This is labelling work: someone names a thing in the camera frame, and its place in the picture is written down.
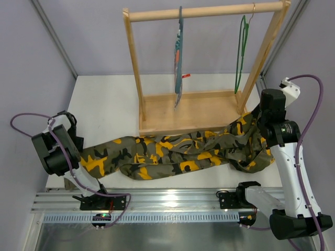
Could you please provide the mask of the camouflage yellow green trousers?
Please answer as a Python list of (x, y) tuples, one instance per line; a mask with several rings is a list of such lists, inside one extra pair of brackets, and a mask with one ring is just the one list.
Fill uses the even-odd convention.
[(224, 164), (257, 173), (275, 160), (256, 126), (258, 116), (256, 110), (245, 113), (218, 132), (125, 136), (84, 149), (80, 163), (95, 178), (120, 171), (133, 180), (153, 180)]

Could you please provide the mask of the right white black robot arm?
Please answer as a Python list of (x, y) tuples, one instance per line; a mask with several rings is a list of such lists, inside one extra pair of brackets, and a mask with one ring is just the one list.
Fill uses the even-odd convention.
[(286, 96), (278, 89), (265, 89), (260, 99), (257, 126), (275, 158), (284, 191), (281, 203), (256, 181), (241, 182), (236, 188), (243, 206), (255, 206), (269, 219), (270, 229), (279, 239), (321, 235), (333, 226), (331, 216), (323, 214), (309, 185), (300, 130), (286, 120)]

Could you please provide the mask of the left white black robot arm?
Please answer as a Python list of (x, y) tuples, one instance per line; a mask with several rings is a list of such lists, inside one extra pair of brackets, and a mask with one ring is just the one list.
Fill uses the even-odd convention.
[(32, 143), (49, 175), (64, 177), (81, 191), (80, 196), (73, 196), (81, 203), (81, 210), (106, 210), (110, 202), (106, 189), (80, 164), (84, 139), (76, 136), (76, 124), (71, 113), (59, 112), (48, 119), (42, 133), (31, 138)]

